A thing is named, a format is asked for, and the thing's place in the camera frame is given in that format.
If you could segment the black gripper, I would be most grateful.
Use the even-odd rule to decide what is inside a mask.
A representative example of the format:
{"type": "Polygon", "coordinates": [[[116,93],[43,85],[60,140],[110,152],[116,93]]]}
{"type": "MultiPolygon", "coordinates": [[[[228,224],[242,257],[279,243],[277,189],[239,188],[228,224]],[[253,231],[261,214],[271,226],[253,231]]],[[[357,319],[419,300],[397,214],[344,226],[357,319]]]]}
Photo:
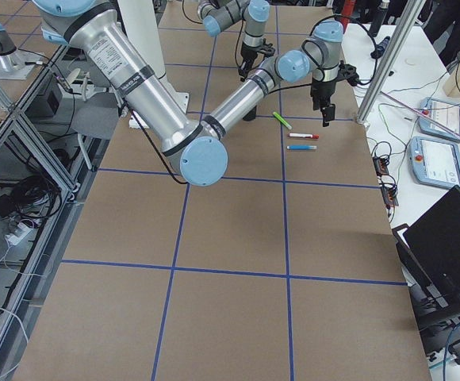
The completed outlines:
{"type": "Polygon", "coordinates": [[[335,93],[336,84],[346,80],[352,87],[355,87],[359,80],[357,69],[353,65],[340,62],[335,69],[334,79],[328,81],[312,79],[311,83],[312,108],[321,111],[323,127],[328,127],[329,122],[335,119],[335,104],[332,104],[331,96],[335,93]]]}
{"type": "Polygon", "coordinates": [[[266,38],[258,38],[251,40],[244,40],[241,44],[240,55],[242,62],[239,65],[238,73],[240,81],[244,82],[247,78],[247,73],[254,67],[255,60],[258,55],[264,57],[271,57],[274,54],[274,46],[272,43],[267,43],[266,38]]]}

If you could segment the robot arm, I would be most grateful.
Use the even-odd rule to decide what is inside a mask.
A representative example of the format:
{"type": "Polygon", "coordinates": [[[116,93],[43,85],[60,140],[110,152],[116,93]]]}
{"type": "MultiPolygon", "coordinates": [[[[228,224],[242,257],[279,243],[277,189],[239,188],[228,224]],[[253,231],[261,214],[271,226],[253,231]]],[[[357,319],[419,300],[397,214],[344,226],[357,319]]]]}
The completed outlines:
{"type": "Polygon", "coordinates": [[[228,153],[221,140],[281,82],[312,76],[313,107],[323,124],[333,120],[330,97],[355,68],[340,61],[343,25],[328,17],[317,23],[299,49],[265,59],[212,113],[196,122],[182,111],[153,68],[117,26],[108,1],[37,1],[44,39],[82,49],[110,81],[128,108],[161,140],[161,152],[190,184],[206,187],[225,173],[228,153]]]}
{"type": "Polygon", "coordinates": [[[236,62],[242,82],[255,69],[255,61],[259,55],[266,59],[275,53],[274,46],[272,43],[267,43],[265,38],[266,23],[270,16],[268,1],[199,1],[197,16],[211,37],[216,37],[238,22],[242,23],[244,31],[240,45],[242,62],[236,62]]]}

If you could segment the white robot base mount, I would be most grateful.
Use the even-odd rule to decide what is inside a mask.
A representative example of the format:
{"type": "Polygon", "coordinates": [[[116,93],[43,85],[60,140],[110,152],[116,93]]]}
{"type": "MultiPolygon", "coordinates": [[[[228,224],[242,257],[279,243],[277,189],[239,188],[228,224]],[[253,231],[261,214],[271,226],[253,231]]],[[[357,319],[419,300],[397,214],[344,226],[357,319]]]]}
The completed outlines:
{"type": "Polygon", "coordinates": [[[153,1],[118,1],[121,18],[125,28],[125,34],[138,51],[140,57],[153,72],[148,79],[155,83],[155,101],[151,101],[152,111],[140,111],[144,121],[149,122],[153,111],[162,111],[169,116],[186,118],[188,93],[179,93],[170,84],[163,60],[163,52],[159,39],[159,30],[153,1]]]}

